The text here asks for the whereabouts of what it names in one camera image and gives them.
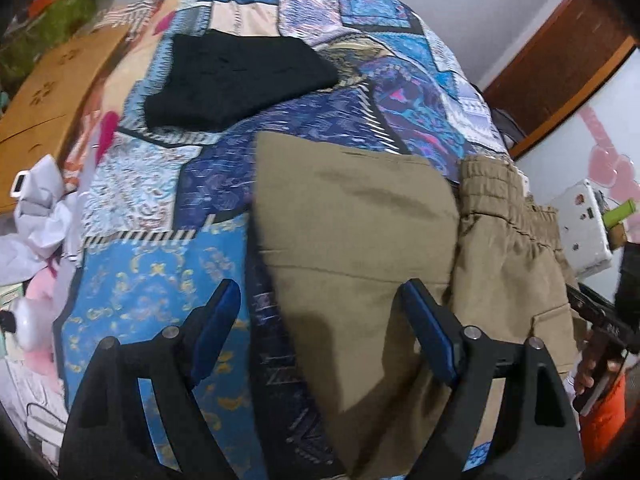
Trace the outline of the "right hand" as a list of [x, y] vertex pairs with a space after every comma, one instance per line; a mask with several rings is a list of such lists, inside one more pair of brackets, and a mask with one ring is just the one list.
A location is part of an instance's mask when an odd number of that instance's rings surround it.
[[[602, 356], [604, 356], [607, 346], [608, 338], [605, 337], [604, 333], [598, 330], [590, 330], [586, 336], [585, 348], [582, 350], [582, 358], [576, 368], [574, 390], [578, 396], [593, 387], [593, 372], [601, 361]], [[624, 379], [624, 374], [622, 373], [623, 364], [624, 360], [620, 352], [608, 360], [608, 371], [614, 375], [615, 379], [613, 388], [617, 388]]]

